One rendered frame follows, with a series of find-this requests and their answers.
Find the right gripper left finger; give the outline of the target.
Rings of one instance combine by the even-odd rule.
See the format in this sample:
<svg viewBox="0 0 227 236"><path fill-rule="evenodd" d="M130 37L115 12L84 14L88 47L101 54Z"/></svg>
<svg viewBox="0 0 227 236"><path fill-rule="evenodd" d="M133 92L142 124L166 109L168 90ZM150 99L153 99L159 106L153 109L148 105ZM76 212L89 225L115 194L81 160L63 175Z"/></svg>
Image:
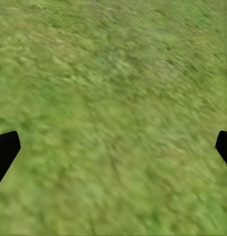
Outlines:
<svg viewBox="0 0 227 236"><path fill-rule="evenodd" d="M21 149L17 131L0 135L0 182Z"/></svg>

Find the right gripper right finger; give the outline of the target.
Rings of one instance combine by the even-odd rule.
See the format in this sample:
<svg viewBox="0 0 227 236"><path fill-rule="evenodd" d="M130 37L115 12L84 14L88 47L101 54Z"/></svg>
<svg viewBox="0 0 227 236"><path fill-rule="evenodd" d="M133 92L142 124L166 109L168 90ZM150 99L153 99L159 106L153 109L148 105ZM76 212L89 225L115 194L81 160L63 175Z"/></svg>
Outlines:
<svg viewBox="0 0 227 236"><path fill-rule="evenodd" d="M226 131L220 131L217 138L216 149L227 164L227 132Z"/></svg>

